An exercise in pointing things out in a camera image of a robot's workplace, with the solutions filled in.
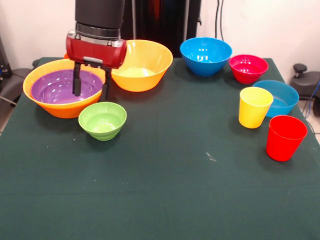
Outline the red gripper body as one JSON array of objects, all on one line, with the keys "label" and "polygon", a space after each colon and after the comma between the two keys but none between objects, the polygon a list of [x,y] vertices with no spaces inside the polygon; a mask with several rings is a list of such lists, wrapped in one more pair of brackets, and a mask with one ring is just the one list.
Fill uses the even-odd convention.
[{"label": "red gripper body", "polygon": [[70,30],[66,36],[66,53],[70,60],[81,64],[118,69],[126,57],[127,41],[96,39]]}]

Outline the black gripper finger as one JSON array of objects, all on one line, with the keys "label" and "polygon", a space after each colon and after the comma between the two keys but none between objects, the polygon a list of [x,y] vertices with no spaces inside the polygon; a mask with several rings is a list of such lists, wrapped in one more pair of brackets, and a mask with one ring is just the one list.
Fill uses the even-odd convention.
[{"label": "black gripper finger", "polygon": [[73,80],[72,80],[72,93],[79,97],[81,95],[81,78],[80,78],[81,64],[74,62]]},{"label": "black gripper finger", "polygon": [[105,71],[105,82],[102,85],[101,89],[101,95],[99,98],[100,102],[106,102],[108,99],[108,89],[109,89],[109,83],[112,80],[112,69],[104,67],[103,70]]}]

